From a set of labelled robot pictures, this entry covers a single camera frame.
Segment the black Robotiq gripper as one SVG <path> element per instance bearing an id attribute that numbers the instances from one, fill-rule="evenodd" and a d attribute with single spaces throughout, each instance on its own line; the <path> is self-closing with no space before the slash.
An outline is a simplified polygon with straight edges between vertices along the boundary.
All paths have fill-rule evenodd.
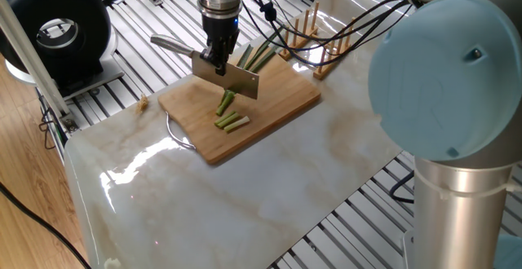
<path id="1" fill-rule="evenodd" d="M 207 48 L 202 52 L 202 59 L 212 64 L 218 75 L 224 76 L 240 32 L 238 16 L 220 19 L 203 14 L 202 28 L 207 35 Z"/>

